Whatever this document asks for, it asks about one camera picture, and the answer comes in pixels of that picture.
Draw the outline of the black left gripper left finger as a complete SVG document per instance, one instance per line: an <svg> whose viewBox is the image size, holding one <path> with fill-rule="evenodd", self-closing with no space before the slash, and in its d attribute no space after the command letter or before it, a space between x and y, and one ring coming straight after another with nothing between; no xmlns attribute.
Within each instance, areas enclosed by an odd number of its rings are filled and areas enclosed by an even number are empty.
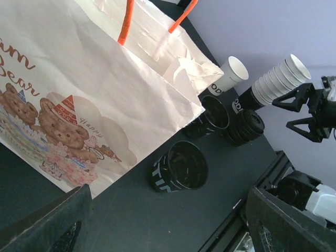
<svg viewBox="0 0 336 252"><path fill-rule="evenodd" d="M84 251L92 214L89 185L1 231L1 251Z"/></svg>

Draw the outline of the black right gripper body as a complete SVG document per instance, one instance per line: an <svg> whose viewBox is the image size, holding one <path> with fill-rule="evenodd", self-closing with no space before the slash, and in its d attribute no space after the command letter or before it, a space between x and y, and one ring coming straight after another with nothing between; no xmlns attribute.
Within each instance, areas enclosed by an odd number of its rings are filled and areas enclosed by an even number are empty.
<svg viewBox="0 0 336 252"><path fill-rule="evenodd" d="M335 76L322 76L323 89L312 87L308 101L311 137L329 137L335 129Z"/></svg>

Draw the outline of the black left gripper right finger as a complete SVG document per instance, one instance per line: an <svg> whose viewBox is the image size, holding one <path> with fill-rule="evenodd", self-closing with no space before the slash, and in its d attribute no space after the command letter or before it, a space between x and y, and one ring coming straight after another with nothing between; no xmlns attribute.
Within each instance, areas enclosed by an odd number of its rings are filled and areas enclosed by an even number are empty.
<svg viewBox="0 0 336 252"><path fill-rule="evenodd" d="M263 189L250 189L246 216L255 251L335 251L335 232Z"/></svg>

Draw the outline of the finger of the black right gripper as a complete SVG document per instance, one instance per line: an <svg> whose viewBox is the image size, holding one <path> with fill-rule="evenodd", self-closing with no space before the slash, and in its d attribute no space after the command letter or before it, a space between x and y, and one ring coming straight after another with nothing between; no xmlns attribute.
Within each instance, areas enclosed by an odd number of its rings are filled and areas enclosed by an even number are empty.
<svg viewBox="0 0 336 252"><path fill-rule="evenodd" d="M289 93L273 100L272 105L292 112L300 112L302 106L306 104L309 113L319 111L319 100L313 85L300 85Z"/></svg>
<svg viewBox="0 0 336 252"><path fill-rule="evenodd" d="M289 121L287 128L314 143L327 139L327 131L313 117Z"/></svg>

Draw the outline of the black paper coffee cup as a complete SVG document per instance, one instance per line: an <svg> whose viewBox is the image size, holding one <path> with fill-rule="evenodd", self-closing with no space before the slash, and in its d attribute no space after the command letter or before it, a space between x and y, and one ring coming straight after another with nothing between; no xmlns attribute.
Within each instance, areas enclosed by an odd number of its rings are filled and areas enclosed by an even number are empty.
<svg viewBox="0 0 336 252"><path fill-rule="evenodd" d="M191 139L199 139L228 128L230 119L225 106L214 96L204 96L201 104L205 111L183 128L183 133Z"/></svg>

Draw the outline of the printed white paper bag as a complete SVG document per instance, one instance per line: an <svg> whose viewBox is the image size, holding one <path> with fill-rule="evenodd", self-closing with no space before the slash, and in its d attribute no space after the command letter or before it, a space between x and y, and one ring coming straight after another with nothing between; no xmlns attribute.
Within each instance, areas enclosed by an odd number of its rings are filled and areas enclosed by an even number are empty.
<svg viewBox="0 0 336 252"><path fill-rule="evenodd" d="M204 112L223 76L151 1L1 1L1 143L93 197Z"/></svg>

